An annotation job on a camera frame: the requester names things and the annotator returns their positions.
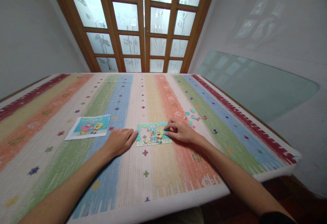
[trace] paper card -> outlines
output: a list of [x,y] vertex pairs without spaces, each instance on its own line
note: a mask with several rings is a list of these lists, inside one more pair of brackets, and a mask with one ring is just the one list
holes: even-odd
[[164,127],[166,125],[167,122],[138,124],[137,130],[139,131],[139,134],[136,137],[136,146],[172,143],[172,139],[164,134]]
[[98,117],[78,117],[65,141],[99,137],[107,134],[110,114]]

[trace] dark red floor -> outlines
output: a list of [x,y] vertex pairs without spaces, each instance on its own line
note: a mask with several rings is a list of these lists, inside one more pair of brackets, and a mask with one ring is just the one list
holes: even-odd
[[[263,186],[293,216],[297,223],[327,223],[327,201],[315,198],[289,177],[275,178]],[[201,207],[205,224],[259,223],[257,217],[234,194]]]

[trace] partially assembled puzzle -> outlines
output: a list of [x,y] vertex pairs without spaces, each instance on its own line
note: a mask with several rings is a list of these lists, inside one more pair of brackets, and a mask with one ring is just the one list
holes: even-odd
[[136,137],[136,146],[150,146],[172,143],[172,139],[165,135],[164,127],[167,122],[138,124],[139,134]]

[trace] wooden door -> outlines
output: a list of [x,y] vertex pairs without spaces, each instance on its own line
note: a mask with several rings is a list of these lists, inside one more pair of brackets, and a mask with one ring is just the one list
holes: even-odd
[[92,72],[164,73],[187,72],[211,2],[57,1]]
[[187,73],[211,0],[145,0],[146,71]]
[[145,72],[143,0],[57,0],[92,72]]

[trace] striped tablecloth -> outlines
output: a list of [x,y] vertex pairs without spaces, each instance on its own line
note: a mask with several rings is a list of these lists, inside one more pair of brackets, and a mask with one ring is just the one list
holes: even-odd
[[[19,221],[113,129],[184,119],[259,181],[291,174],[300,158],[199,75],[52,75],[3,102],[0,112],[1,223]],[[64,141],[77,117],[105,114],[111,114],[106,136]],[[227,194],[195,146],[133,144],[103,169],[69,222],[137,223]]]

